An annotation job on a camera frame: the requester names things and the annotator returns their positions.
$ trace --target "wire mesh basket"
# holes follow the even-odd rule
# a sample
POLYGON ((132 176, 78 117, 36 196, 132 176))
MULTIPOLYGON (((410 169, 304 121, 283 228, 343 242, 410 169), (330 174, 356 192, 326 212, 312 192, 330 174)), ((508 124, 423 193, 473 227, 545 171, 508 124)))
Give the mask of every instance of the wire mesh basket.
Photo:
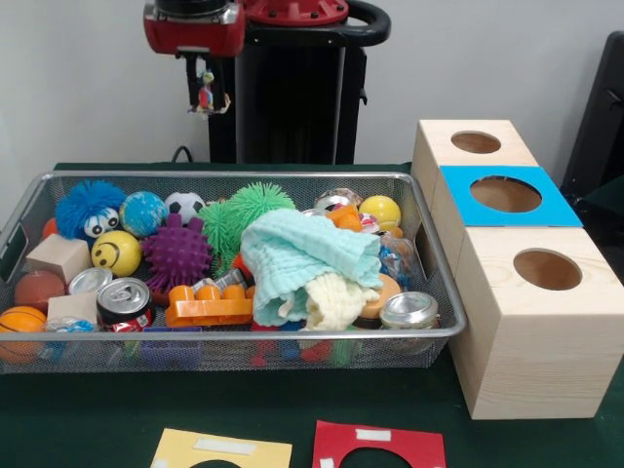
MULTIPOLYGON (((363 197, 387 195, 403 214, 405 237, 415 240, 423 274, 413 291, 439 302, 440 327, 410 331, 249 331, 213 327, 203 331, 150 333, 0 333, 0 371, 236 371, 335 368, 427 368, 448 339, 461 332, 465 315, 420 188, 409 175, 394 173, 207 173, 53 172, 28 187, 0 234, 0 311, 12 307, 14 287, 28 272, 25 255, 41 240, 55 205, 77 183, 104 179, 127 194, 149 190, 163 199, 196 192, 204 200, 228 198, 251 182, 281 185, 300 210, 312 208, 324 191, 348 187, 363 197)), ((142 265, 135 274, 147 278, 142 265)), ((154 326, 164 326, 160 310, 154 326)))

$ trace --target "smiley face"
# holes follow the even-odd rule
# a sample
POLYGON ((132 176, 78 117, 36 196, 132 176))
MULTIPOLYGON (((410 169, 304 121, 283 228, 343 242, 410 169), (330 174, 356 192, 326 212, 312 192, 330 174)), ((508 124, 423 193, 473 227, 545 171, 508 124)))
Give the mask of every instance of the smiley face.
POLYGON ((140 264, 140 257, 138 240, 124 231, 106 232, 91 249, 94 266, 108 268, 118 277, 132 275, 140 264))

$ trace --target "yellow ball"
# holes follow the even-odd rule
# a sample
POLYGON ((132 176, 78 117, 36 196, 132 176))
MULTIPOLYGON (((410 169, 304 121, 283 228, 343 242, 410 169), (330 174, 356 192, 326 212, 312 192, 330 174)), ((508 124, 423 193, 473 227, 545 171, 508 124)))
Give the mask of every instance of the yellow ball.
POLYGON ((97 238, 91 249, 91 261, 119 277, 130 276, 140 264, 140 244, 125 231, 107 232, 97 238))
POLYGON ((397 227, 401 223, 401 209, 397 202, 385 195, 374 195, 360 205, 360 213, 373 215, 383 231, 397 227))

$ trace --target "blue fuzzy ball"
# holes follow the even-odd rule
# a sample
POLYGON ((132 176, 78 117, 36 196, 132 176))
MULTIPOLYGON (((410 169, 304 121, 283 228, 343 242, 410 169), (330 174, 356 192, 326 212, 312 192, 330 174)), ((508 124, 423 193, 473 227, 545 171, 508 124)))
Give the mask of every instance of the blue fuzzy ball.
POLYGON ((122 226, 135 237, 156 234, 166 215, 165 203, 152 192, 133 193, 119 210, 122 226))

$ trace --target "wooden cube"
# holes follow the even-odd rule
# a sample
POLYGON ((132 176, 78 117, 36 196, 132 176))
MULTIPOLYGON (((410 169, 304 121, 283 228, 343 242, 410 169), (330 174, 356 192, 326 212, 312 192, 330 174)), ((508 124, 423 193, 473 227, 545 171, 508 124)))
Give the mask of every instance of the wooden cube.
POLYGON ((89 246, 80 239, 67 240, 52 234, 26 256, 26 264, 32 270, 46 270, 61 277, 69 284, 83 270, 91 268, 89 246))
POLYGON ((421 120, 411 175, 431 209, 441 166, 537 166, 508 120, 421 120))
POLYGON ((593 417, 624 351, 624 288, 580 228, 466 229, 450 342, 475 419, 593 417))
POLYGON ((98 323, 97 299, 97 292, 52 297, 48 305, 48 322, 71 317, 96 325, 98 323))
POLYGON ((441 166, 431 212, 453 276, 466 226, 582 226, 539 167, 441 166))

